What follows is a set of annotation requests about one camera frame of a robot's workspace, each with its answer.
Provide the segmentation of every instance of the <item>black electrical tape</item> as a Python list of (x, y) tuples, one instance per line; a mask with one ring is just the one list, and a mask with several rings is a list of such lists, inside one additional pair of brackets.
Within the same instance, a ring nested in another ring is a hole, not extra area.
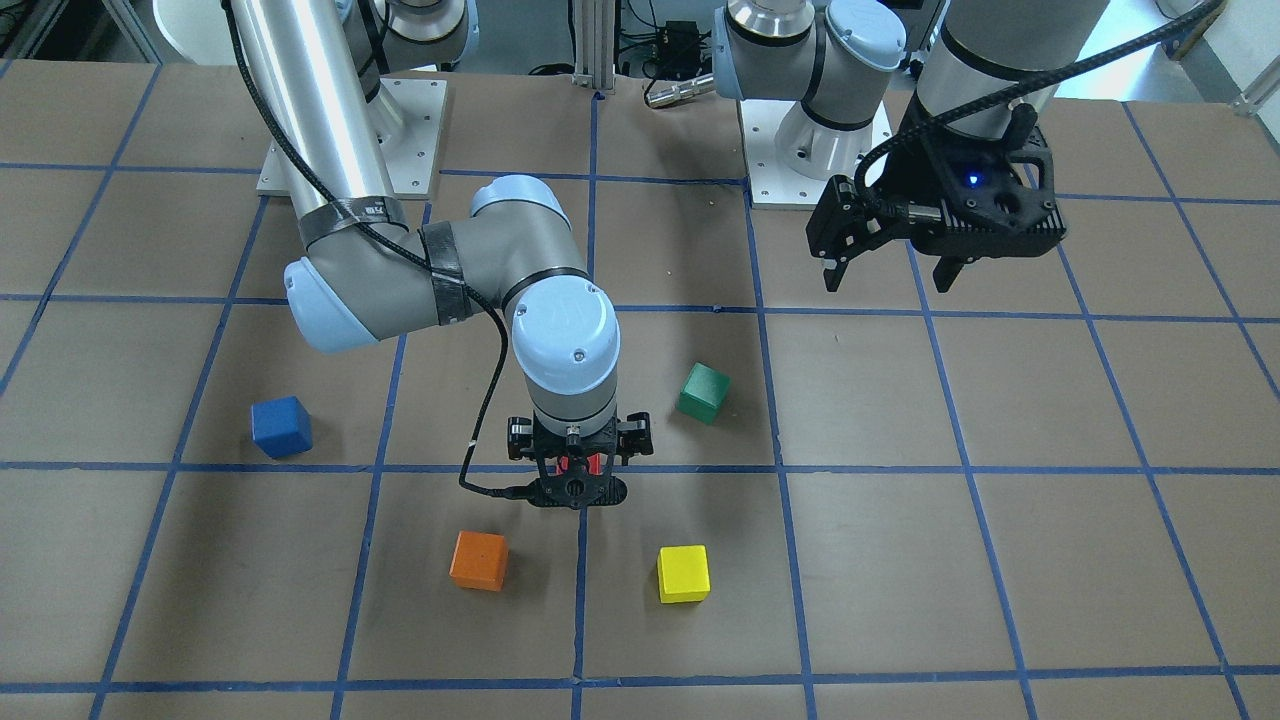
[(466, 320), (471, 316), (471, 305), (467, 302), (462, 264), (458, 261), (458, 246), (453, 241), (453, 225), (434, 223), (417, 232), (422, 236), (422, 252), (431, 265), (436, 318), (442, 325)]
[(298, 220), (298, 233), (302, 245), (311, 247), (317, 240), (349, 228), (352, 225), (389, 223), (408, 232), (408, 219), (404, 206), (394, 197), (338, 197), (302, 215)]

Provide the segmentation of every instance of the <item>yellow cube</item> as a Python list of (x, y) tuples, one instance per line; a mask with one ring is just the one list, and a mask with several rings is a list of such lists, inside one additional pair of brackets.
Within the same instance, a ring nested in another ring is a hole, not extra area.
[(686, 544), (658, 551), (658, 600), (664, 603), (699, 602), (712, 592), (707, 546)]

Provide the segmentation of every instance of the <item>blue cube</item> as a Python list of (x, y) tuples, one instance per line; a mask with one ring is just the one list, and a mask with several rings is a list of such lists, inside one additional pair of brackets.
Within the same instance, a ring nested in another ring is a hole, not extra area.
[(311, 450), (311, 415), (294, 396), (253, 405), (253, 445), (271, 457)]

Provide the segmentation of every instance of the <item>light blue joint cap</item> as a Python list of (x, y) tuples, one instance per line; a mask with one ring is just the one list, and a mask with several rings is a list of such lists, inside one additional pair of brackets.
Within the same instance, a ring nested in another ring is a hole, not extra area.
[(831, 0), (827, 24), (836, 41), (867, 65), (887, 73), (902, 60), (906, 28), (876, 0)]
[(471, 53), (475, 53), (476, 45), (480, 44), (480, 15), (476, 13), (476, 0), (467, 0), (467, 44), (462, 46), (462, 54), (458, 59), (463, 59)]
[(475, 218), (488, 205), (506, 200), (522, 200), (541, 205), (548, 210), (553, 210), (568, 223), (568, 215), (559, 206), (559, 200), (556, 200), (556, 193), (552, 192), (552, 188), (547, 187), (547, 183), (543, 181), (529, 176), (502, 176), (477, 190), (471, 197), (471, 217)]
[(622, 350), (613, 302), (595, 283), (575, 275), (538, 281), (520, 296), (511, 341), (530, 380), (567, 396), (607, 380)]
[(342, 352), (378, 342), (307, 258), (284, 268), (284, 291), (293, 322), (320, 352)]
[(724, 8), (717, 8), (712, 17), (712, 72), (716, 74), (716, 92), (730, 100), (746, 100), (737, 83), (737, 68), (733, 67), (733, 49), (728, 44), (728, 20)]

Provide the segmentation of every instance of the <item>cable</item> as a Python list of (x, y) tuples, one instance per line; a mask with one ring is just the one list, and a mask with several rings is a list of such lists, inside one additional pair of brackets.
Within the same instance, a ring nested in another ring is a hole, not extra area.
[(1110, 50), (1105, 50), (1091, 58), (1078, 60), (1075, 63), (1071, 63), (1070, 65), (1065, 65), (1055, 70), (1044, 70), (1037, 73), (1036, 76), (1023, 82), (1019, 82), (1018, 85), (1011, 85), (1005, 90), (1000, 90), (989, 95), (986, 95), (983, 97), (979, 97), (977, 100), (965, 102), (964, 105), (947, 110), (941, 115), (934, 115), (924, 120), (923, 123), (911, 127), (910, 129), (895, 135), (893, 137), (873, 147), (863, 158), (861, 163), (858, 164), (858, 169), (854, 172), (855, 192), (863, 197), (863, 200), (867, 202), (868, 209), (870, 209), (873, 213), (890, 214), (887, 205), (882, 202), (878, 197), (876, 197), (874, 191), (867, 187), (867, 170), (870, 169), (872, 164), (874, 164), (877, 160), (887, 155), (890, 150), (906, 145), (908, 142), (918, 137), (922, 137), (925, 133), (936, 132), (938, 128), (954, 123), (959, 119), (968, 118), (969, 115), (974, 115), (983, 110), (988, 110), (1002, 102), (1009, 102), (1010, 100), (1023, 97), (1038, 90), (1043, 90), (1051, 85), (1057, 85), (1073, 77), (1084, 74), (1089, 70), (1094, 70), (1097, 68), (1101, 68), (1102, 65), (1114, 63), (1115, 60), (1119, 60), (1125, 55), (1137, 53), (1138, 50), (1142, 50), (1148, 45), (1155, 45), (1162, 40), (1167, 40), (1198, 24), (1202, 19), (1208, 17), (1210, 13), (1216, 10), (1224, 1), (1225, 0), (1204, 0), (1196, 8), (1192, 8), (1190, 10), (1180, 15), (1176, 20), (1166, 23), (1146, 35), (1135, 37), (1129, 42), (1117, 45)]
[(369, 59), (365, 60), (365, 64), (360, 65), (358, 70), (356, 70), (357, 77), (364, 77), (365, 70), (374, 64), (374, 60), (378, 59), (378, 54), (383, 51), (383, 42), (387, 40), (387, 31), (392, 27), (392, 0), (387, 0), (387, 6), (383, 8), (381, 20), (383, 29), (378, 31), (378, 41), (369, 45)]
[(626, 1), (627, 1), (627, 9), (631, 10), (631, 15), (635, 17), (635, 19), (640, 20), (643, 24), (646, 24), (646, 26), (652, 27), (653, 29), (662, 29), (660, 27), (658, 27), (658, 15), (657, 14), (654, 14), (653, 22), (650, 23), (649, 20), (641, 18), (640, 13), (636, 13), (635, 5), (631, 4), (631, 0), (626, 0)]
[[(259, 92), (257, 83), (253, 82), (253, 77), (248, 72), (248, 64), (244, 61), (244, 49), (241, 45), (239, 28), (236, 26), (236, 13), (232, 10), (230, 0), (223, 0), (223, 9), (227, 13), (227, 28), (232, 36), (232, 53), (234, 53), (236, 55), (236, 67), (239, 69), (241, 78), (244, 81), (244, 88), (248, 90), (248, 95), (253, 100), (253, 106), (257, 108), (259, 114), (262, 115), (262, 122), (266, 123), (266, 128), (271, 133), (271, 138), (280, 147), (280, 151), (284, 152), (285, 158), (289, 159), (289, 163), (292, 163), (294, 168), (297, 168), (298, 173), (303, 177), (303, 179), (306, 179), (307, 183), (310, 183), (311, 187), (314, 187), (316, 192), (319, 192), (320, 196), (325, 199), (325, 201), (335, 202), (337, 196), (334, 196), (333, 191), (330, 191), (324, 184), (324, 181), (320, 179), (320, 176), (316, 174), (316, 172), (311, 168), (311, 165), (308, 165), (307, 161), (302, 159), (302, 155), (298, 154), (298, 149), (294, 147), (292, 141), (289, 141), (289, 137), (284, 132), (284, 128), (280, 127), (280, 123), (276, 122), (275, 115), (271, 113), (271, 108), (266, 104), (266, 101), (262, 99), (262, 95)], [(394, 242), (387, 240), (387, 237), (375, 231), (366, 222), (360, 222), (353, 227), (361, 234), (364, 234), (376, 245), (384, 247), (385, 250), (389, 250), (390, 252), (394, 252), (396, 255), (399, 255), (404, 260), (419, 266), (422, 272), (431, 275), (433, 278), (443, 279), (445, 282), (461, 286), (462, 291), (466, 292), (467, 297), (470, 297), (476, 305), (479, 305), (480, 309), (484, 310), (486, 315), (489, 315), (489, 319), (493, 320), (494, 327), (498, 328), (498, 337), (500, 340), (500, 351), (498, 355), (498, 363), (493, 368), (493, 377), (489, 379), (489, 389), (485, 391), (484, 401), (480, 404), (480, 413), (476, 415), (475, 428), (471, 430), (471, 442), (467, 443), (467, 454), (462, 459), (462, 469), (458, 473), (458, 484), (466, 489), (470, 489), (472, 492), (479, 492), (481, 495), (489, 495), (490, 497), (506, 497), (503, 493), (507, 491), (492, 491), (490, 488), (483, 488), (467, 482), (467, 470), (471, 468), (471, 457), (475, 455), (476, 443), (480, 441), (480, 429), (484, 427), (484, 418), (485, 414), (489, 411), (489, 402), (493, 400), (493, 393), (494, 391), (497, 391), (498, 382), (502, 379), (502, 370), (507, 364), (507, 347), (509, 343), (507, 338), (507, 328), (503, 324), (502, 318), (498, 316), (498, 311), (494, 309), (493, 304), (490, 304), (474, 287), (466, 284), (466, 282), (453, 275), (447, 275), (444, 273), (434, 270), (426, 260), (419, 258), (417, 255), (413, 255), (408, 250), (404, 250), (399, 245), (396, 245)]]

